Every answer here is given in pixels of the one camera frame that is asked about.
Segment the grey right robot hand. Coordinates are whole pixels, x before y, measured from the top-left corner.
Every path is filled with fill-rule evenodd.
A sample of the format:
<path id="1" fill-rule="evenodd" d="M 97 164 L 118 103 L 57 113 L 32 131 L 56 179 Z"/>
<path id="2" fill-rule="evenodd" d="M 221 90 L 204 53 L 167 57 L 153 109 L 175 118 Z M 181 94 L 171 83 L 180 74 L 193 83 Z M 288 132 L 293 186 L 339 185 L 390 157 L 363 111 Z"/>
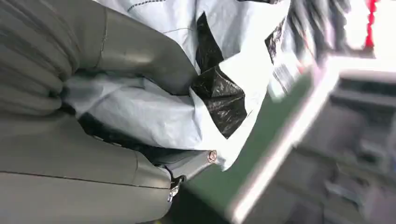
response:
<path id="1" fill-rule="evenodd" d="M 92 0 L 0 3 L 0 221 L 135 224 L 162 218 L 208 151 L 151 156 L 89 136 L 62 109 L 79 69 L 141 72 L 172 94 L 194 69 L 172 39 Z"/>

